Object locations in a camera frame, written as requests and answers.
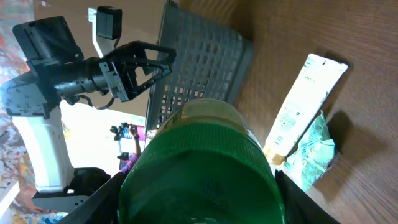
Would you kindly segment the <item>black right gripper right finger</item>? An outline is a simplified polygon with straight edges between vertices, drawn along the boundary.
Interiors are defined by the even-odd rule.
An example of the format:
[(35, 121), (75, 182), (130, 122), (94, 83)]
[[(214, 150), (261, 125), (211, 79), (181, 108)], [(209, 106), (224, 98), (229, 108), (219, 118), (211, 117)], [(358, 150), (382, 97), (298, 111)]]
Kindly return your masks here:
[(282, 194), (287, 223), (339, 224), (282, 171), (275, 171), (275, 181)]

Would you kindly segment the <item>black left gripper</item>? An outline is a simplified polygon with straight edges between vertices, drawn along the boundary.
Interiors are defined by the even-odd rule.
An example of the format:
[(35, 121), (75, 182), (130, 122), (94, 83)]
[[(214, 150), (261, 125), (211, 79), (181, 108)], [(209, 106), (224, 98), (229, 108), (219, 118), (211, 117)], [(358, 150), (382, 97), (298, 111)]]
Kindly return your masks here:
[[(162, 60), (147, 57), (147, 51), (166, 54)], [(90, 57), (86, 60), (86, 90), (109, 91), (121, 102), (131, 101), (154, 86), (159, 80), (171, 74), (171, 64), (177, 56), (176, 50), (142, 41), (132, 41), (116, 47), (104, 58)], [(154, 76), (137, 84), (136, 68), (147, 67)]]

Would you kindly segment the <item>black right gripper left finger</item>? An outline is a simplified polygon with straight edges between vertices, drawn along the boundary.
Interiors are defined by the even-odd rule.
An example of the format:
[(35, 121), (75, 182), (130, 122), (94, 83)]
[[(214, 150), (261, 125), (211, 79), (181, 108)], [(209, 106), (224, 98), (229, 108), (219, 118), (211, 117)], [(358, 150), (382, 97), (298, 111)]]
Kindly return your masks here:
[(117, 173), (57, 224), (118, 223), (119, 192), (126, 177)]

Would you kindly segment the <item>teal tissue packet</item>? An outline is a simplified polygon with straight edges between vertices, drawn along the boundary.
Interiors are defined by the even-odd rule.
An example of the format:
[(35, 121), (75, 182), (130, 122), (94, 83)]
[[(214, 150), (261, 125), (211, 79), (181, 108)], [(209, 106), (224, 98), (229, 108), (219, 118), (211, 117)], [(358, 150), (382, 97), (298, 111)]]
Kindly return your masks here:
[(279, 167), (304, 192), (328, 170), (335, 157), (335, 142), (321, 111), (298, 142), (297, 150)]

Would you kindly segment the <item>green lid seasoning jar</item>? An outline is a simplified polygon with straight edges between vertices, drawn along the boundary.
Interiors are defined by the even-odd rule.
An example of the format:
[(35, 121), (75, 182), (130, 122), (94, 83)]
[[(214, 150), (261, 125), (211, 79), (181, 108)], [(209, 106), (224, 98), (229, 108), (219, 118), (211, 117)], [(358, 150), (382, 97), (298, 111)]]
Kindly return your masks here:
[(185, 103), (127, 175), (120, 223), (286, 223), (270, 165), (231, 104)]

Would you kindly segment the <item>white cream tube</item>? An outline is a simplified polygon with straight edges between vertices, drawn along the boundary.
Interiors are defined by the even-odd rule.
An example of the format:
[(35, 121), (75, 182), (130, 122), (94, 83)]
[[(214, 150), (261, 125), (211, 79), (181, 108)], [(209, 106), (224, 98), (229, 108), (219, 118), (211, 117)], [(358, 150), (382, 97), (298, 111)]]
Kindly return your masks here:
[(280, 165), (349, 66), (309, 54), (280, 107), (263, 147), (267, 160)]

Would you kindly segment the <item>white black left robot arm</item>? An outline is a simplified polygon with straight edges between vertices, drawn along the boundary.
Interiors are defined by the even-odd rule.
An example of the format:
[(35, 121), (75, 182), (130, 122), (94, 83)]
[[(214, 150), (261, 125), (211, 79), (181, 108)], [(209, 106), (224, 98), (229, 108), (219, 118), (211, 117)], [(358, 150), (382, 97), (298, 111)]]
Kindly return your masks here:
[(74, 105), (94, 91), (131, 101), (171, 72), (176, 51), (133, 41), (101, 57), (84, 58), (62, 16), (18, 24), (13, 34), (29, 71), (1, 86), (35, 174), (35, 206), (70, 213), (109, 180), (99, 168), (74, 168), (60, 103)]

